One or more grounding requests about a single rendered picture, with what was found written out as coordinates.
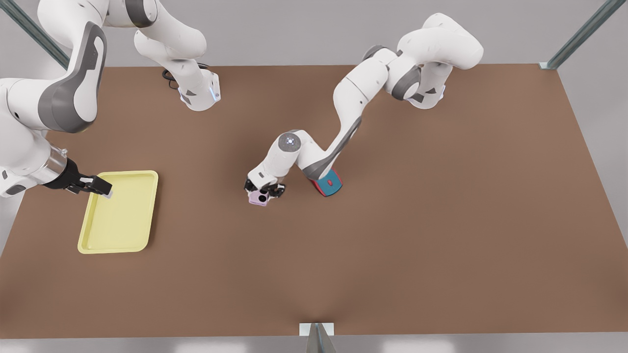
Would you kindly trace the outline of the yellow rectangular tray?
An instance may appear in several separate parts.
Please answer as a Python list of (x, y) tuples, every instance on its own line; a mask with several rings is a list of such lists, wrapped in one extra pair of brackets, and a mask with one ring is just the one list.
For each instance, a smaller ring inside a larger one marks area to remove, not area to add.
[(109, 254), (143, 250), (150, 238), (157, 172), (103, 172), (99, 177), (112, 184), (112, 196), (89, 196), (78, 251)]

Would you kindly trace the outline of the teal and red box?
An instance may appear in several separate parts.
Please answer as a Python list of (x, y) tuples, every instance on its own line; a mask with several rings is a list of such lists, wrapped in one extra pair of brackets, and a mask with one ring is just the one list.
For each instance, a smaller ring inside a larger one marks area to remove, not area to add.
[(342, 186), (342, 180), (334, 168), (321, 179), (311, 179), (312, 184), (324, 197), (336, 194)]

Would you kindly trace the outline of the silver frame post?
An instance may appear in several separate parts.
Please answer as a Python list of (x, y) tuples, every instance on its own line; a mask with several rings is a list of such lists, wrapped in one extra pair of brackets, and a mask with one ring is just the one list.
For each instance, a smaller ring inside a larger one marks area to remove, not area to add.
[(334, 328), (334, 323), (300, 323), (300, 336), (308, 337), (306, 353), (336, 353), (330, 339)]
[(2, 9), (11, 20), (24, 30), (47, 54), (49, 54), (63, 69), (69, 67), (69, 56), (48, 36), (32, 18), (19, 7), (14, 0), (0, 0)]
[(606, 0), (580, 29), (547, 62), (538, 63), (541, 70), (557, 70), (626, 0)]

